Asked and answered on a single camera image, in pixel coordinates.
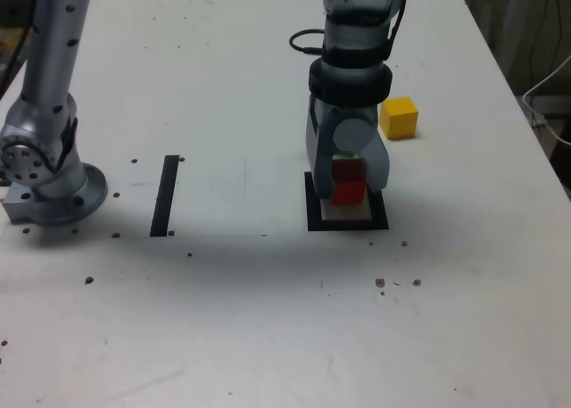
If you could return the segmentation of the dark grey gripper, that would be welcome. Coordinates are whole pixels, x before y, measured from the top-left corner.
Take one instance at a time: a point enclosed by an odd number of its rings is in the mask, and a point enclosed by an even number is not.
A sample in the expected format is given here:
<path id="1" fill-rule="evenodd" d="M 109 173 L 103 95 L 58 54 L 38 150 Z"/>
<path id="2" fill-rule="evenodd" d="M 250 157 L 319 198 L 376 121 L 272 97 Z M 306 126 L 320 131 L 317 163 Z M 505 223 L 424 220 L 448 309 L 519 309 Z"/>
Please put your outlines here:
<path id="1" fill-rule="evenodd" d="M 335 116 L 349 118 L 342 120 L 335 127 Z M 376 105 L 340 107 L 310 94 L 306 152 L 313 184 L 320 199 L 331 199 L 334 194 L 332 161 L 335 153 L 364 161 L 366 181 L 372 192 L 380 192 L 387 185 L 390 160 L 378 132 Z"/>

